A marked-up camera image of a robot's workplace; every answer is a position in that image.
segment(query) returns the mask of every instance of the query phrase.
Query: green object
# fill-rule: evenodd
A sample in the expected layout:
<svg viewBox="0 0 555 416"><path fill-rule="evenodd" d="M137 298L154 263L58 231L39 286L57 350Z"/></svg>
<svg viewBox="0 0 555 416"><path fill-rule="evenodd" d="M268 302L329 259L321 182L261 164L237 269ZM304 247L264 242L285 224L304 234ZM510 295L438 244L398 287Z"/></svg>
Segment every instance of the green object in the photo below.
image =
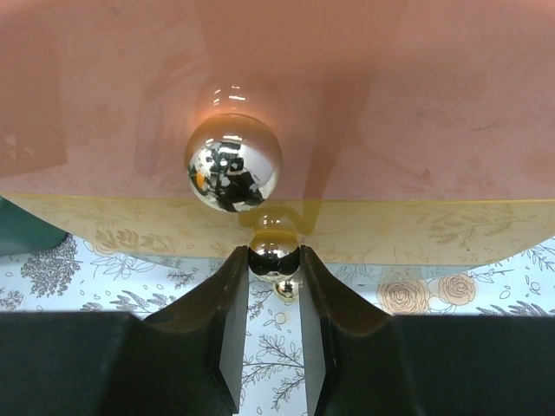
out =
<svg viewBox="0 0 555 416"><path fill-rule="evenodd" d="M0 257L56 247L67 232L0 197Z"/></svg>

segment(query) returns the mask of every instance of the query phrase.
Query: floral pattern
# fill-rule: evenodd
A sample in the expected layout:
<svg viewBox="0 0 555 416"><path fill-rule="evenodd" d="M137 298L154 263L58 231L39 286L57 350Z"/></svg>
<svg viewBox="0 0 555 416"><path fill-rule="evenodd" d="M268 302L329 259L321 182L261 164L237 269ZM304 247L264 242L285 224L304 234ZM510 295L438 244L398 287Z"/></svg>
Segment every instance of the floral pattern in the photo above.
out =
<svg viewBox="0 0 555 416"><path fill-rule="evenodd" d="M53 250L0 257L0 311L124 310L144 318L220 265L214 258L131 257L68 236ZM328 267L390 314L555 316L555 238L467 273L446 266ZM305 415L298 303L283 303L251 276L247 314L240 415Z"/></svg>

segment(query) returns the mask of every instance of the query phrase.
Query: chrome sphere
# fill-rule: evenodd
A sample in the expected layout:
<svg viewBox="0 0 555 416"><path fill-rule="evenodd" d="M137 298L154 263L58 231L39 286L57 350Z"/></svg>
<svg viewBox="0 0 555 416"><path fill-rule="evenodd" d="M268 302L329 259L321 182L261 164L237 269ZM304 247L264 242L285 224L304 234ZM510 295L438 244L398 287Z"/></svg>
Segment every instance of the chrome sphere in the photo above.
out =
<svg viewBox="0 0 555 416"><path fill-rule="evenodd" d="M298 269L301 249L297 239L280 232L257 234L249 245L249 266L263 282L290 279Z"/></svg>
<svg viewBox="0 0 555 416"><path fill-rule="evenodd" d="M274 294L284 302L295 302L298 300L298 284L296 276L284 282L275 283Z"/></svg>
<svg viewBox="0 0 555 416"><path fill-rule="evenodd" d="M186 166L193 191L220 211L249 211L276 188L282 156L276 136L261 121L215 115L191 136Z"/></svg>

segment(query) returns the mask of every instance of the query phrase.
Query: shiny metal sphere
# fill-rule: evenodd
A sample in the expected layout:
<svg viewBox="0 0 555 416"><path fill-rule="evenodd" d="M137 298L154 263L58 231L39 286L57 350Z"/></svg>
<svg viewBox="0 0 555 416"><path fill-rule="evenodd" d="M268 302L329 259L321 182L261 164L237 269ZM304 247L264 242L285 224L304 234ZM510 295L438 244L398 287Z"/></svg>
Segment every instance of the shiny metal sphere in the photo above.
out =
<svg viewBox="0 0 555 416"><path fill-rule="evenodd" d="M261 121L215 115L191 136L186 167L193 191L214 209L249 211L276 188L282 156L276 136Z"/></svg>
<svg viewBox="0 0 555 416"><path fill-rule="evenodd" d="M297 239L280 232L257 234L249 245L249 267L263 282L279 283L298 270L301 249Z"/></svg>
<svg viewBox="0 0 555 416"><path fill-rule="evenodd" d="M274 294L284 302L295 302L298 300L299 281L294 276L284 282L274 284Z"/></svg>

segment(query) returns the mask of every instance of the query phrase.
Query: metallic ball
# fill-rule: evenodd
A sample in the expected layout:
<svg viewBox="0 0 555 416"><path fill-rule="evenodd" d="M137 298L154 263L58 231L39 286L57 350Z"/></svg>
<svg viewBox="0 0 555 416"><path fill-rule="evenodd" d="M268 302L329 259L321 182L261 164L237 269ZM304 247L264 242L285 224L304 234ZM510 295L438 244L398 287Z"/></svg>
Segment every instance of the metallic ball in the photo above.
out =
<svg viewBox="0 0 555 416"><path fill-rule="evenodd" d="M268 283L290 279L298 269L301 249L297 239L280 232L257 234L249 245L249 266Z"/></svg>
<svg viewBox="0 0 555 416"><path fill-rule="evenodd" d="M274 293L284 302L295 302L298 300L298 280L293 277L284 282L274 284Z"/></svg>
<svg viewBox="0 0 555 416"><path fill-rule="evenodd" d="M249 211L262 204L278 184L281 164L272 130L244 115L211 117L187 144L191 187L202 202L220 211Z"/></svg>

